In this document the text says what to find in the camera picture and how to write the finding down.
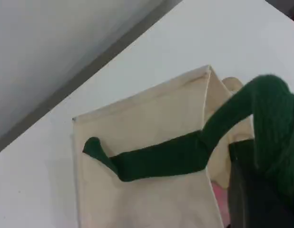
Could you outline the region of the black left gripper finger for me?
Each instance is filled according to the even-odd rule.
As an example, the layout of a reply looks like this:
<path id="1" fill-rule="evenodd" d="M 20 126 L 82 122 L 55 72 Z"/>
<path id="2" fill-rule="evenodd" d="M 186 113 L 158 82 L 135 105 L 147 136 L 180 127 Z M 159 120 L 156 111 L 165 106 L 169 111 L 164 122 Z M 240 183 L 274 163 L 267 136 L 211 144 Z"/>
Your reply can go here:
<path id="1" fill-rule="evenodd" d="M 250 167 L 254 141 L 229 144 L 231 228 L 294 228 L 294 213 L 276 190 Z"/>

